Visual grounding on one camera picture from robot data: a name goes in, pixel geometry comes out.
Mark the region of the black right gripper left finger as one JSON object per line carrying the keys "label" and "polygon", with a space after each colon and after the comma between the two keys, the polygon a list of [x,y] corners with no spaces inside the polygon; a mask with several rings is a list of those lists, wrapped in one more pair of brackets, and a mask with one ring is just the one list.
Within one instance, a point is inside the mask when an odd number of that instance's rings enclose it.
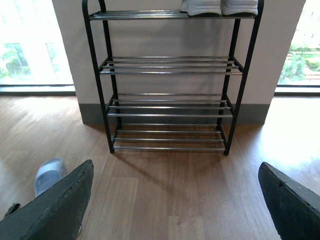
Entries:
{"label": "black right gripper left finger", "polygon": [[27,205],[0,222],[2,240],[75,240],[93,184],[88,159]]}

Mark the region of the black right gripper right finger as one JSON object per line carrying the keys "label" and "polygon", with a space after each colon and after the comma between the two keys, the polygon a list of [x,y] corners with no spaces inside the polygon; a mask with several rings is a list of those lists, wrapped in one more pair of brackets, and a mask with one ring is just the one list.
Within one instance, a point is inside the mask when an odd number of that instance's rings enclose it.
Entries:
{"label": "black right gripper right finger", "polygon": [[320,238],[320,196],[267,162],[258,181],[274,226],[282,240]]}

